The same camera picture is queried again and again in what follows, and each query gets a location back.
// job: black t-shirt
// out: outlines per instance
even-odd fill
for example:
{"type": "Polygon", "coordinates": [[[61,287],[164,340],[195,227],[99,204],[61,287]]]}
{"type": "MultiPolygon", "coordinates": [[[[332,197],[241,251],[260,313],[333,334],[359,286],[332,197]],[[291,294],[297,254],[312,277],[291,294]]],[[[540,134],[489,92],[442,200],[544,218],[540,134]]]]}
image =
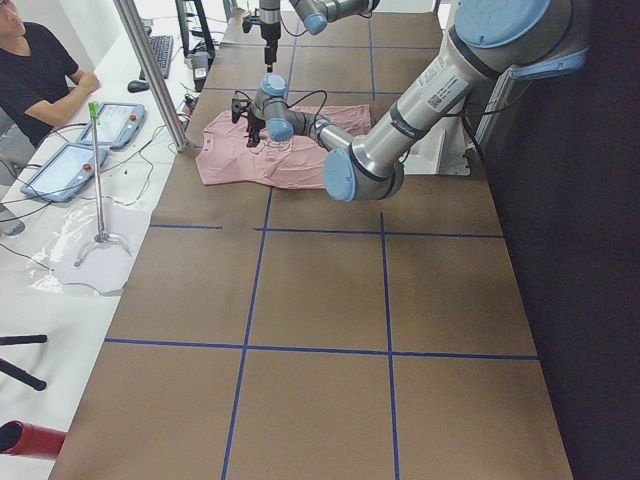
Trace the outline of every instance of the black t-shirt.
{"type": "Polygon", "coordinates": [[[76,73],[78,64],[46,27],[24,26],[30,56],[0,49],[0,107],[37,146],[52,127],[24,112],[42,100],[54,103],[68,95],[65,77],[76,73]]]}

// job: table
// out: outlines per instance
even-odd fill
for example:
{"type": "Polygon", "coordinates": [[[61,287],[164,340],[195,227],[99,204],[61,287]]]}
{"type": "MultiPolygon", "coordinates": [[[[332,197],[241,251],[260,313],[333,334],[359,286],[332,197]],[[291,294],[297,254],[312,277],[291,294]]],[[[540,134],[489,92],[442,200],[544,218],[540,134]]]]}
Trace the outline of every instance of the table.
{"type": "MultiPolygon", "coordinates": [[[[154,35],[174,35],[175,19],[156,20],[154,35]]],[[[175,55],[167,87],[176,107],[185,93],[193,88],[191,71],[184,65],[179,36],[175,36],[175,55]]],[[[150,91],[130,94],[127,83],[137,78],[140,66],[124,32],[96,68],[101,88],[92,94],[91,101],[136,102],[146,107],[146,119],[132,143],[121,152],[112,152],[105,165],[109,168],[144,145],[157,127],[163,124],[150,91]]],[[[87,122],[88,108],[82,107],[70,123],[87,122]]],[[[61,132],[70,140],[77,138],[80,129],[61,132]]],[[[55,152],[64,140],[49,137],[35,153],[31,163],[41,164],[55,152]]],[[[171,170],[175,151],[166,129],[144,151],[154,169],[150,185],[136,208],[149,214],[160,198],[171,170]]],[[[149,172],[149,165],[136,157],[125,166],[105,172],[103,190],[119,200],[132,201],[139,194],[149,172]]],[[[34,170],[26,169],[20,176],[27,179],[34,170]]],[[[4,198],[5,202],[24,199],[16,182],[4,198]]],[[[91,197],[93,183],[86,186],[80,196],[91,197]]],[[[53,204],[25,217],[25,231],[15,238],[3,237],[0,242],[15,251],[42,258],[50,252],[52,235],[60,232],[64,217],[94,201],[76,198],[68,205],[53,204]]],[[[37,200],[8,203],[17,215],[32,212],[43,204],[37,200]]],[[[36,392],[7,376],[0,376],[0,423],[18,419],[34,424],[67,431],[76,407],[93,368],[120,294],[97,294],[81,285],[60,286],[44,269],[27,268],[29,261],[0,249],[0,336],[44,333],[49,341],[42,345],[2,347],[0,356],[16,366],[48,382],[43,392],[36,392]]],[[[0,456],[2,477],[13,479],[45,479],[53,462],[21,457],[0,456]]]]}
{"type": "MultiPolygon", "coordinates": [[[[238,20],[194,141],[264,75],[238,20]]],[[[379,118],[440,41],[430,14],[352,18],[284,36],[276,71],[292,100],[326,88],[379,118]]],[[[345,205],[206,187],[196,154],[174,160],[52,480],[571,478],[481,168],[345,205]]]]}

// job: green marker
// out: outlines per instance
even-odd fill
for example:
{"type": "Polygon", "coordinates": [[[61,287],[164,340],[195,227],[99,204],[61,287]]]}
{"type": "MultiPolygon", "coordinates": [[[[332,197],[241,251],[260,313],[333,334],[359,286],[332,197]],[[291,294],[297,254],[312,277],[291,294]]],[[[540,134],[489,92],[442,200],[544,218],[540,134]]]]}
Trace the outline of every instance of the green marker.
{"type": "Polygon", "coordinates": [[[95,118],[98,124],[100,124],[100,116],[98,115],[99,109],[100,109],[99,102],[89,102],[89,117],[95,118]]]}

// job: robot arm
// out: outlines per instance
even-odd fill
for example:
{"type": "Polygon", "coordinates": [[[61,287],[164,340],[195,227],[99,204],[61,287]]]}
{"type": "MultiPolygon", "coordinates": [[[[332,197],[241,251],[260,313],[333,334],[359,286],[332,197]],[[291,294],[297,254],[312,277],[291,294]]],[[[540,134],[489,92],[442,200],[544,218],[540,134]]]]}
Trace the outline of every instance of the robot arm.
{"type": "Polygon", "coordinates": [[[291,112],[284,80],[269,74],[247,107],[250,128],[266,125],[275,141],[307,135],[329,150],[324,180],[335,199],[387,198],[402,185],[402,155],[476,85],[513,66],[527,80],[579,69],[589,11],[588,0],[461,0],[438,57],[368,134],[352,138],[325,117],[291,112]]]}
{"type": "MultiPolygon", "coordinates": [[[[322,32],[329,22],[350,15],[371,13],[380,0],[290,0],[291,5],[312,35],[322,32]]],[[[260,35],[266,42],[264,63],[273,72],[277,62],[278,41],[282,37],[280,0],[260,0],[259,15],[245,17],[242,28],[249,33],[253,25],[260,25],[260,35]]]]}
{"type": "Polygon", "coordinates": [[[328,23],[351,15],[366,15],[380,0],[290,0],[311,35],[318,35],[328,23]]]}

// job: computer mouse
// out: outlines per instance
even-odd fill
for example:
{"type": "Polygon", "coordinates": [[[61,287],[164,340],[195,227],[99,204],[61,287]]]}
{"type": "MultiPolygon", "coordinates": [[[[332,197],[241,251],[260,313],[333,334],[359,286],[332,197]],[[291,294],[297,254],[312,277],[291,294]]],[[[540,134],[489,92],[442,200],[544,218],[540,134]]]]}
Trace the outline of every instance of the computer mouse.
{"type": "Polygon", "coordinates": [[[149,90],[149,84],[143,80],[131,80],[127,85],[129,93],[144,92],[149,90]]]}

